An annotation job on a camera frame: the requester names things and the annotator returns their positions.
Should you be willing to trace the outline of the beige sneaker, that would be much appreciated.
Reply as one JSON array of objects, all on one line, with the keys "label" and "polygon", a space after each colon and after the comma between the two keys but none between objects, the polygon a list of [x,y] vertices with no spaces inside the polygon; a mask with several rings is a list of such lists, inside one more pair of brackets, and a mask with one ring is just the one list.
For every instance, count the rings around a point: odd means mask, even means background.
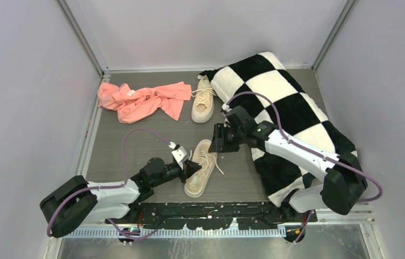
[{"label": "beige sneaker", "polygon": [[207,76],[200,78],[197,89],[192,91],[191,95],[194,98],[191,110],[192,120],[199,124],[208,122],[213,115],[214,97],[217,94]]},{"label": "beige sneaker", "polygon": [[202,196],[208,179],[216,168],[224,177],[224,171],[217,163],[217,153],[209,152],[212,141],[208,139],[201,140],[192,153],[191,161],[196,162],[201,168],[195,172],[185,183],[184,192],[191,198]]}]

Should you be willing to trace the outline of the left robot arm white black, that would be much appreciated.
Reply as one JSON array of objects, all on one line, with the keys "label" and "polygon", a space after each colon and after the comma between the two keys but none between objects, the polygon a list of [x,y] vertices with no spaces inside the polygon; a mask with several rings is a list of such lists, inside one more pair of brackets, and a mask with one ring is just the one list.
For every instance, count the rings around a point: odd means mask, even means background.
[{"label": "left robot arm white black", "polygon": [[126,181],[90,182],[77,175],[45,197],[39,207],[48,223],[46,234],[60,238],[81,224],[122,219],[134,223],[139,216],[138,203],[154,194],[154,188],[176,178],[185,183],[201,166],[189,159],[166,164],[151,158],[140,171]]}]

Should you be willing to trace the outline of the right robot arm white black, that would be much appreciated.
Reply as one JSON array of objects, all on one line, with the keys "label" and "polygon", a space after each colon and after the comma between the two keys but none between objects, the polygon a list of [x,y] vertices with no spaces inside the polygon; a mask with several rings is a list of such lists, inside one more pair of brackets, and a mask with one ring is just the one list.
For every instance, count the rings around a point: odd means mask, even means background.
[{"label": "right robot arm white black", "polygon": [[367,189],[367,180],[353,154],[328,153],[306,144],[269,121],[256,123],[248,112],[224,104],[221,108],[227,125],[215,124],[211,153],[237,152],[242,144],[279,156],[311,173],[320,185],[296,191],[282,206],[282,215],[296,221],[304,212],[328,208],[347,215]]}]

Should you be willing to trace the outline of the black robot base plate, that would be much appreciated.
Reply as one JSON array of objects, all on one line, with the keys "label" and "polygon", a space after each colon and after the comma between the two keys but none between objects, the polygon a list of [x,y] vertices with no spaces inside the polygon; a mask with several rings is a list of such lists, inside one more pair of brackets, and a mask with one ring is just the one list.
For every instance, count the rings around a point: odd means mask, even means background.
[{"label": "black robot base plate", "polygon": [[276,207],[271,202],[142,202],[133,204],[116,224],[132,224],[146,229],[190,230],[228,229],[236,223],[240,230],[276,229],[290,223],[302,226],[316,215],[298,213],[288,205]]}]

